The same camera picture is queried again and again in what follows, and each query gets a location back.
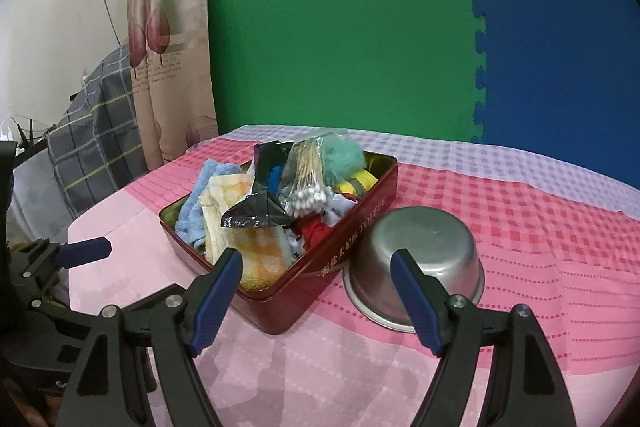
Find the cream yellow towel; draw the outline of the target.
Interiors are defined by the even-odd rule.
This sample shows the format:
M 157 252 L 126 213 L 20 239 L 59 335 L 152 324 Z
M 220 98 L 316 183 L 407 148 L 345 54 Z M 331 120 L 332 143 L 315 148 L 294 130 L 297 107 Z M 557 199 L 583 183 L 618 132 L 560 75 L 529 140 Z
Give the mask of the cream yellow towel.
M 224 250 L 242 255 L 244 291 L 263 291 L 292 265 L 290 244 L 282 228 L 224 228 L 222 215 L 243 199 L 253 185 L 247 173 L 212 176 L 198 198 L 205 225 L 204 258 L 214 265 Z

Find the light blue fuzzy socks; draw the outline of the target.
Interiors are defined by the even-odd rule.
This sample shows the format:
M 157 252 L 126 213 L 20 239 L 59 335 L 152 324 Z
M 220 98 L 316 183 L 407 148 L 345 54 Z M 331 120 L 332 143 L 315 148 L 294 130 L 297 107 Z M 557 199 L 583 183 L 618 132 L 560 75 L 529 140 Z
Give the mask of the light blue fuzzy socks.
M 212 176 L 229 176 L 229 174 L 241 172 L 242 170 L 238 165 L 223 164 L 213 159 L 206 159 L 198 173 L 190 195 L 179 211 L 175 224 L 175 232 L 184 243 L 197 251 L 204 251 L 205 225 L 200 196 L 208 187 L 209 179 Z

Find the black plastic packet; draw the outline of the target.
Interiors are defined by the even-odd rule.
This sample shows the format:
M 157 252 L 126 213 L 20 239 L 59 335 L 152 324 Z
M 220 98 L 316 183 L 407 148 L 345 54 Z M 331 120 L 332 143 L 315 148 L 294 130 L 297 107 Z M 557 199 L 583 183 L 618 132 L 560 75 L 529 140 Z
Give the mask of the black plastic packet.
M 222 215 L 224 228 L 287 227 L 293 221 L 278 199 L 279 184 L 291 147 L 291 143 L 279 141 L 254 146 L 252 188 Z

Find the red and grey satin cloth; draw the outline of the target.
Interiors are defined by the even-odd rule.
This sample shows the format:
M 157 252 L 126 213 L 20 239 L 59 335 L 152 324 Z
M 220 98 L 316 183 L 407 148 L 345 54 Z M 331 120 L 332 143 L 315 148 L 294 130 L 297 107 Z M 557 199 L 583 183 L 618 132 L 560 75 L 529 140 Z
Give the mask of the red and grey satin cloth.
M 328 207 L 294 221 L 285 231 L 293 258 L 299 258 L 319 244 L 356 205 L 357 201 L 353 197 L 334 194 Z

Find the cotton swabs bag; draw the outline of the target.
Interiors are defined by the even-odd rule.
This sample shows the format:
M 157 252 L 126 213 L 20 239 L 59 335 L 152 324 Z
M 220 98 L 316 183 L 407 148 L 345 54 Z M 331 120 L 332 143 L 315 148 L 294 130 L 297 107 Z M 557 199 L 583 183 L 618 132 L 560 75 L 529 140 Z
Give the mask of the cotton swabs bag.
M 302 219 L 322 213 L 330 198 L 331 190 L 324 183 L 320 136 L 295 142 L 278 188 L 282 208 L 293 219 Z

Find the teal pompom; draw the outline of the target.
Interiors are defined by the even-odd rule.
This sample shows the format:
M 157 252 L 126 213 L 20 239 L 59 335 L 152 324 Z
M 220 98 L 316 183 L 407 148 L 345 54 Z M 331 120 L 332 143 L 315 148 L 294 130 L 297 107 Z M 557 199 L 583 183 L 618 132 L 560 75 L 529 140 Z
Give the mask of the teal pompom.
M 321 138 L 323 179 L 334 186 L 366 167 L 366 158 L 357 141 L 346 134 L 328 133 Z

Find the yellow soft toy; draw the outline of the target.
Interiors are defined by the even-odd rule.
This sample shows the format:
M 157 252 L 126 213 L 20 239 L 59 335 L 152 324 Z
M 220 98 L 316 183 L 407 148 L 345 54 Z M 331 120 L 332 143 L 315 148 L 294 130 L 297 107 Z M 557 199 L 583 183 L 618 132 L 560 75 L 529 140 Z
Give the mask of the yellow soft toy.
M 341 193 L 346 196 L 352 196 L 356 199 L 360 199 L 366 195 L 375 184 L 378 183 L 378 178 L 369 170 L 370 162 L 365 160 L 363 167 L 355 170 L 347 176 L 346 179 L 338 182 L 334 186 L 336 193 Z

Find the red tin box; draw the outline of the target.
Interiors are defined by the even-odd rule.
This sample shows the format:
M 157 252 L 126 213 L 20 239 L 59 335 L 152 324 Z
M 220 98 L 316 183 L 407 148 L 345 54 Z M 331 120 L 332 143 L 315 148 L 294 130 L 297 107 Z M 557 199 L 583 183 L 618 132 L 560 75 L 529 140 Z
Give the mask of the red tin box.
M 367 170 L 378 179 L 355 208 L 332 231 L 289 267 L 279 280 L 260 291 L 240 288 L 232 309 L 261 331 L 286 332 L 347 265 L 364 231 L 390 207 L 397 191 L 398 162 L 392 156 L 367 152 Z

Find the grey plaid blanket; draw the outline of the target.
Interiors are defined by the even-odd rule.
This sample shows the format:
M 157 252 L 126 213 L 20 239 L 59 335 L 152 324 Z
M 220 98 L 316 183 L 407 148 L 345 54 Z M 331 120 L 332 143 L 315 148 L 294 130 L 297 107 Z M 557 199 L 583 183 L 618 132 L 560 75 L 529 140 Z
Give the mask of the grey plaid blanket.
M 148 172 L 126 44 L 82 80 L 47 141 L 55 179 L 75 218 Z

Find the pink checked tablecloth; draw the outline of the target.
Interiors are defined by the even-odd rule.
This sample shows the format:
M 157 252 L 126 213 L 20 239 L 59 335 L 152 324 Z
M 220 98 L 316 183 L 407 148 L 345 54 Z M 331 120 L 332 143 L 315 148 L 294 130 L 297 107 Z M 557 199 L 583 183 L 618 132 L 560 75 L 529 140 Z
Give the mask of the pink checked tablecloth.
M 303 128 L 245 126 L 197 147 L 77 218 L 70 243 L 110 252 L 70 270 L 72 307 L 94 318 L 66 404 L 90 376 L 114 387 L 126 343 L 152 349 L 157 426 L 601 426 L 639 368 L 639 192 L 603 174 L 514 148 L 359 131 L 393 159 L 323 239 L 326 259 L 292 266 L 297 317 L 278 335 L 241 311 L 248 260 L 231 247 L 190 269 L 160 222 L 204 162 L 243 165 L 259 144 Z M 472 234 L 480 267 L 457 291 L 418 265 L 411 229 L 382 262 L 409 317 L 394 326 L 349 285 L 364 236 L 407 210 Z

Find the floral beige curtain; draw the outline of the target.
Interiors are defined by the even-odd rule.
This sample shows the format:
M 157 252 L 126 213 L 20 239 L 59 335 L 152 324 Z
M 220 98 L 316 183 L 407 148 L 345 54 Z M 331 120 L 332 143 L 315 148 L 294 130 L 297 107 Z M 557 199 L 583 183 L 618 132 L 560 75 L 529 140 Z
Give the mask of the floral beige curtain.
M 218 134 L 207 0 L 127 0 L 134 109 L 154 170 Z

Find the green foam mat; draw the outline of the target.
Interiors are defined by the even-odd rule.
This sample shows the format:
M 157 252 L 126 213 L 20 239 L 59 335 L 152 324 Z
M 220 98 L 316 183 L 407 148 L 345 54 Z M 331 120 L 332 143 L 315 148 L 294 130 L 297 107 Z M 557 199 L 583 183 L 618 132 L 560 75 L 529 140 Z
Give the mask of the green foam mat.
M 208 0 L 221 131 L 299 124 L 472 141 L 473 0 Z

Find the blue foam mat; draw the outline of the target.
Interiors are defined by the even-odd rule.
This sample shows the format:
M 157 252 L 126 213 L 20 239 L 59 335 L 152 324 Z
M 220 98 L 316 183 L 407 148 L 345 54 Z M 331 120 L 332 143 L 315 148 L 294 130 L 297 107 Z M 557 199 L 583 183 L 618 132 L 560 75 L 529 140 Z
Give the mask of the blue foam mat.
M 636 0 L 473 0 L 485 143 L 639 182 Z

